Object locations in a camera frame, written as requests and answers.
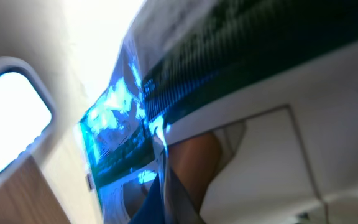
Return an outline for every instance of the brown wood panel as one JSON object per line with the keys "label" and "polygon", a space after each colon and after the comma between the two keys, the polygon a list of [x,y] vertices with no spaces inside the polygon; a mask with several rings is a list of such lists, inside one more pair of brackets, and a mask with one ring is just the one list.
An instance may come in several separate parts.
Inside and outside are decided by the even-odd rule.
{"label": "brown wood panel", "polygon": [[70,223],[32,157],[0,188],[0,223]]}

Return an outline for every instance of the wooden surface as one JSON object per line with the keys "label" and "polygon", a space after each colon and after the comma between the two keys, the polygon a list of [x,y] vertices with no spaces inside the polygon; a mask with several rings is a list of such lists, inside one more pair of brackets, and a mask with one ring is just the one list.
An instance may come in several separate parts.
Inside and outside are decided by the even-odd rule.
{"label": "wooden surface", "polygon": [[0,223],[70,223],[32,157],[0,188]]}

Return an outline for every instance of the bright light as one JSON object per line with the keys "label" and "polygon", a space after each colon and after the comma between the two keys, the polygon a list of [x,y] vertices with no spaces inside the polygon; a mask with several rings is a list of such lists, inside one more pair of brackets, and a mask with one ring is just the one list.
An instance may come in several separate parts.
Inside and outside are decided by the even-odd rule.
{"label": "bright light", "polygon": [[25,76],[0,76],[0,171],[33,143],[52,114]]}
{"label": "bright light", "polygon": [[144,183],[154,180],[156,176],[157,176],[157,174],[155,172],[150,171],[150,170],[145,170],[145,171],[141,172],[140,174],[138,174],[137,178],[139,179],[140,184],[144,184]]}

